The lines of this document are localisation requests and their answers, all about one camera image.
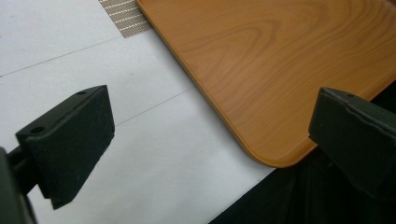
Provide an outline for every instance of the wood grain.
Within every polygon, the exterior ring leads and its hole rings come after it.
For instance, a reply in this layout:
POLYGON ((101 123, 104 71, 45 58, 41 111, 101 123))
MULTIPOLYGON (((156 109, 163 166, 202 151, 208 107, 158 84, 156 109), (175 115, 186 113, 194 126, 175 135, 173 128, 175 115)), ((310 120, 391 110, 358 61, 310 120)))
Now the wood grain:
POLYGON ((315 144, 320 87, 371 100, 396 79, 396 10, 385 0, 138 0, 254 159, 293 165, 315 144))

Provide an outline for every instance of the metal mesh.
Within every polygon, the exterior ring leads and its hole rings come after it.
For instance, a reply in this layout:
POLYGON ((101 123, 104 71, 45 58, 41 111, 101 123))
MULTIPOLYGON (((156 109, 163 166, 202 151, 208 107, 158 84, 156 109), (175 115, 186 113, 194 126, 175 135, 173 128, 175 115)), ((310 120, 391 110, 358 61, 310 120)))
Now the metal mesh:
POLYGON ((151 29, 135 0, 100 0, 99 2, 124 38, 151 29))

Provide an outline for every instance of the white surface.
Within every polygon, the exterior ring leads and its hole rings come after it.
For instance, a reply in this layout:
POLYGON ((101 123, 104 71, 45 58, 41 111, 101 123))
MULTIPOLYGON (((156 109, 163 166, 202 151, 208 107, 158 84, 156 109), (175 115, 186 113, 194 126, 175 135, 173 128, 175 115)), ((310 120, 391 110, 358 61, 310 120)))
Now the white surface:
POLYGON ((29 194, 41 224, 207 223, 273 170, 236 144, 152 30, 121 38, 96 0, 2 1, 0 36, 0 146, 102 84, 117 125, 73 202, 53 211, 29 194))

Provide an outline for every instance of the orange wooden panel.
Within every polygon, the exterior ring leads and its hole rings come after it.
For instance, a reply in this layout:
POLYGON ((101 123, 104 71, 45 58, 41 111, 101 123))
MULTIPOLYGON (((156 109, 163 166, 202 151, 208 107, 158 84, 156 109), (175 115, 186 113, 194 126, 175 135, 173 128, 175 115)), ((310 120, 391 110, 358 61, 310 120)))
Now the orange wooden panel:
POLYGON ((293 165, 320 87, 367 100, 396 79, 386 0, 138 0, 246 152, 293 165))

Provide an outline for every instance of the thin line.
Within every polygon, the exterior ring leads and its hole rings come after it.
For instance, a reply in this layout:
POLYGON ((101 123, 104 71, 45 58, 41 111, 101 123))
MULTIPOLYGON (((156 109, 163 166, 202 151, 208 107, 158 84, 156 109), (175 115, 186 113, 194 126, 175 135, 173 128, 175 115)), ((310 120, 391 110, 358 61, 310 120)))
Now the thin line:
MULTIPOLYGON (((189 88, 189 89, 186 90, 186 91, 190 91, 190 90, 192 90, 192 89, 195 89, 195 87, 191 87, 191 88, 189 88)), ((123 122, 117 124, 116 127, 120 126, 121 124, 123 124, 123 123, 125 123, 125 122, 128 122, 128 121, 131 120, 131 119, 134 119, 134 118, 136 118, 136 117, 139 117, 140 115, 142 115, 142 114, 144 114, 144 113, 146 113, 146 112, 148 112, 148 111, 150 111, 150 110, 152 110, 152 109, 154 109, 154 108, 156 108, 156 107, 158 107, 158 106, 160 106, 160 105, 163 105, 163 104, 165 104, 166 102, 169 102, 169 101, 171 101, 171 100, 177 98, 179 95, 185 93, 186 91, 183 91, 183 92, 181 92, 181 93, 179 93, 179 94, 177 94, 177 95, 175 95, 175 96, 172 96, 171 98, 169 98, 169 99, 163 101, 162 103, 159 103, 159 104, 157 104, 157 105, 155 105, 155 106, 153 106, 153 107, 151 107, 151 108, 149 108, 149 109, 147 109, 147 110, 145 110, 145 111, 143 111, 143 112, 141 112, 141 113, 139 113, 139 114, 137 114, 137 115, 131 117, 130 119, 127 119, 127 120, 125 120, 125 121, 123 121, 123 122)))
POLYGON ((132 28, 132 27, 134 27, 134 26, 138 26, 138 25, 141 25, 141 24, 143 24, 143 23, 147 23, 147 22, 148 22, 148 21, 142 21, 142 22, 139 22, 139 23, 137 23, 137 24, 130 25, 130 26, 127 26, 127 27, 125 27, 125 28, 122 28, 122 29, 120 29, 120 31, 123 31, 123 30, 129 29, 129 28, 132 28))
POLYGON ((132 2, 133 1, 126 1, 126 2, 122 2, 122 3, 118 3, 118 4, 113 5, 113 6, 105 7, 105 9, 112 8, 112 7, 119 7, 119 6, 125 5, 127 3, 132 3, 132 2))
POLYGON ((95 45, 92 45, 92 46, 86 47, 86 48, 83 48, 83 49, 78 49, 78 50, 75 50, 75 51, 73 51, 73 52, 66 53, 66 54, 64 54, 64 55, 61 55, 61 56, 58 56, 58 57, 55 57, 55 58, 48 59, 48 60, 46 60, 46 61, 44 61, 44 62, 41 62, 41 63, 35 63, 35 64, 33 64, 33 65, 29 65, 29 66, 27 66, 27 67, 24 67, 24 68, 21 68, 21 69, 15 70, 15 71, 13 71, 13 72, 5 73, 4 75, 1 75, 0 77, 5 77, 5 76, 11 75, 11 74, 13 74, 13 73, 20 72, 21 70, 24 70, 24 69, 27 69, 27 68, 31 68, 31 67, 34 67, 34 66, 36 66, 36 65, 40 65, 40 64, 42 64, 42 63, 47 63, 47 62, 50 62, 50 61, 53 61, 53 60, 56 60, 56 59, 62 58, 62 57, 64 57, 64 56, 67 56, 67 55, 70 55, 70 54, 77 53, 77 52, 79 52, 79 51, 82 51, 82 50, 84 50, 84 49, 90 49, 90 48, 96 47, 96 46, 98 46, 98 45, 105 44, 105 43, 107 43, 107 42, 110 42, 110 41, 113 41, 113 40, 115 40, 115 39, 119 39, 119 38, 122 38, 122 36, 119 36, 119 37, 116 37, 116 38, 113 38, 113 39, 107 40, 107 41, 105 41, 105 42, 101 42, 101 43, 98 43, 98 44, 95 44, 95 45))

